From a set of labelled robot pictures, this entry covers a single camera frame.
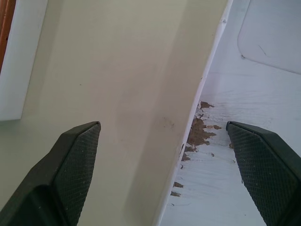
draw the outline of brown wood patch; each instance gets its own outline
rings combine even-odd
[[[16,0],[0,0],[0,70],[2,69],[15,6]]]
[[[177,192],[171,192],[170,195],[176,196],[176,197],[180,197],[180,196],[181,196],[181,194],[180,194],[180,193],[177,193]]]
[[[179,187],[179,188],[183,188],[184,185],[181,185],[180,183],[178,182],[174,182],[174,186],[173,187]]]
[[[202,109],[202,108],[209,108],[209,107],[214,107],[214,106],[208,104],[207,102],[201,101],[201,109]]]
[[[206,125],[204,124],[203,120],[195,118],[192,122],[187,143],[194,146],[203,144],[209,145],[210,143],[209,141],[206,141],[206,139],[213,137],[216,134],[204,131],[205,128]]]

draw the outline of cream painted board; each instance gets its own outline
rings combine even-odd
[[[190,161],[181,162],[175,178],[183,188],[173,188],[181,196],[170,196],[161,226],[266,225],[241,182],[227,121],[274,131],[301,156],[300,75],[242,58],[238,49],[249,2],[233,1],[207,76],[200,100],[214,107],[196,110],[205,125],[221,129],[205,129],[216,134],[210,145],[186,152]]]
[[[59,134],[99,120],[79,225],[157,225],[226,4],[49,0],[22,118],[0,125],[1,206]]]

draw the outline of brown wooden edge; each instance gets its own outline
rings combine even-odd
[[[0,0],[0,71],[4,60],[8,35],[15,11],[16,0]]]

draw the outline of white surface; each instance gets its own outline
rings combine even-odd
[[[225,130],[227,121],[260,126],[278,133],[301,156],[301,77],[274,67],[243,59],[237,38],[248,0],[234,0],[225,32],[214,56],[201,100],[214,108],[197,110],[206,129],[216,136],[199,152],[186,153],[191,160],[181,162],[161,226],[264,226],[256,206],[241,184],[234,152]]]
[[[0,74],[0,121],[21,118],[47,2],[16,2]]]
[[[156,224],[226,4],[50,0],[22,118],[0,126],[0,204],[62,132],[99,120],[78,225]]]
[[[183,136],[182,144],[185,144],[187,142],[187,137],[189,135],[189,131],[190,131],[190,128],[191,128],[190,125],[192,124],[193,118],[195,116],[195,109],[198,106],[199,97],[201,96],[201,92],[203,90],[203,87],[204,87],[204,84],[205,84],[205,81],[206,81],[206,78],[207,78],[207,75],[208,75],[211,63],[213,61],[213,57],[215,55],[218,43],[220,42],[222,34],[223,34],[224,30],[225,30],[226,23],[227,23],[227,20],[228,20],[228,16],[229,16],[229,13],[230,13],[230,9],[231,9],[232,3],[233,3],[233,0],[228,0],[227,6],[226,6],[226,8],[224,10],[224,13],[223,13],[223,15],[222,15],[222,17],[220,19],[219,25],[217,27],[216,34],[215,34],[215,39],[214,39],[214,43],[213,43],[213,46],[212,46],[212,50],[211,50],[210,56],[208,58],[206,67],[205,67],[204,72],[203,72],[203,78],[202,78],[202,80],[201,80],[201,82],[200,82],[200,84],[198,86],[197,93],[196,93],[196,95],[194,97],[194,101],[193,101],[192,107],[190,109],[189,119],[188,119],[188,123],[186,125],[186,130],[185,130],[185,133],[184,133],[184,136]],[[170,194],[171,191],[172,191],[172,189],[173,189],[174,180],[176,179],[177,171],[178,171],[179,165],[181,163],[181,159],[183,157],[183,153],[184,153],[184,148],[181,149],[180,156],[179,156],[179,158],[177,160],[177,164],[174,166],[174,172],[173,172],[172,179],[170,181],[171,183],[169,185],[169,190],[168,190],[167,194]],[[163,202],[163,208],[162,208],[162,210],[161,210],[161,212],[159,214],[158,222],[156,222],[155,225],[160,225],[161,220],[162,220],[163,215],[164,215],[164,212],[165,212],[165,208],[166,208],[166,206],[168,204],[168,199],[169,199],[169,195],[166,195],[165,198],[164,198],[164,202]]]
[[[301,1],[251,0],[238,47],[250,60],[301,74]]]

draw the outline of chipped paint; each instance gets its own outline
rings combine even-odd
[[[177,192],[171,192],[170,195],[176,196],[176,197],[180,197],[180,196],[181,196],[181,194],[180,194],[180,193],[177,193]]]
[[[217,126],[217,125],[213,125],[213,126],[211,126],[211,125],[206,125],[206,128],[207,128],[207,129],[221,129],[221,127],[220,127],[220,126]]]
[[[179,187],[179,188],[183,188],[184,185],[181,185],[180,183],[178,182],[174,182],[174,186],[173,187]]]
[[[207,102],[201,101],[201,109],[203,109],[203,108],[209,108],[209,107],[214,107],[214,106],[210,105]]]
[[[182,160],[181,161],[189,161],[190,158],[187,156],[187,154],[184,152]]]
[[[195,146],[185,147],[184,152],[197,152],[197,149]]]
[[[213,137],[216,134],[204,131],[205,128],[206,125],[202,119],[193,119],[187,143],[194,146],[203,144],[209,145],[210,143],[209,141],[206,141],[206,139]]]

